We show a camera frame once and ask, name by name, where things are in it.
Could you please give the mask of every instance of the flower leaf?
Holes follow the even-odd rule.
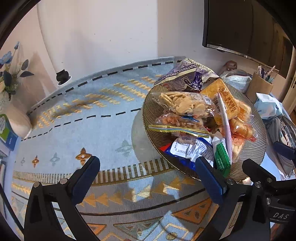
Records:
[[[26,68],[28,68],[28,65],[29,65],[29,60],[26,59],[22,64],[21,70],[25,70]]]
[[[28,77],[28,76],[32,76],[32,75],[34,75],[34,74],[32,74],[32,73],[29,72],[29,71],[24,71],[24,72],[20,75],[20,77],[24,78],[24,77]]]
[[[3,79],[4,79],[5,86],[10,86],[11,85],[12,76],[11,76],[11,74],[9,72],[7,72],[7,71],[3,72]]]

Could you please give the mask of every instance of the clear plastic bag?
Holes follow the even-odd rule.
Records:
[[[258,138],[256,130],[250,124],[243,122],[239,118],[231,119],[229,125],[232,134],[241,136],[252,142],[255,142]]]
[[[201,118],[179,116],[175,113],[166,113],[156,118],[148,128],[152,131],[170,132],[175,136],[209,137],[210,133],[204,128]]]
[[[154,100],[178,115],[208,117],[217,112],[210,98],[198,93],[167,91],[152,92]]]

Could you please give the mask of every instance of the pen holder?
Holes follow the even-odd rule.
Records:
[[[254,72],[253,78],[247,89],[246,96],[253,104],[255,104],[255,102],[257,101],[256,93],[269,95],[273,86],[273,84],[268,83],[266,80],[262,79],[258,74]]]

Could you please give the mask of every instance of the screw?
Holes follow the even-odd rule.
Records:
[[[231,179],[231,178],[228,178],[227,181],[226,181],[229,185],[233,185],[235,184],[235,180]]]
[[[62,178],[59,182],[60,182],[60,184],[65,184],[65,183],[67,183],[67,181],[68,181],[68,179]]]
[[[39,182],[35,182],[34,184],[33,184],[33,187],[38,187],[40,185],[40,183]]]
[[[260,182],[255,182],[255,187],[260,188],[261,187],[261,183]]]

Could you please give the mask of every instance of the blue gripper pad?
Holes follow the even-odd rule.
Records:
[[[195,170],[212,201],[219,205],[223,204],[223,194],[227,189],[226,184],[223,182],[223,176],[215,172],[216,170],[211,167],[203,156],[196,158]]]
[[[91,184],[100,171],[100,160],[96,156],[91,156],[81,169],[76,170],[73,175],[72,203],[81,203],[88,192]]]

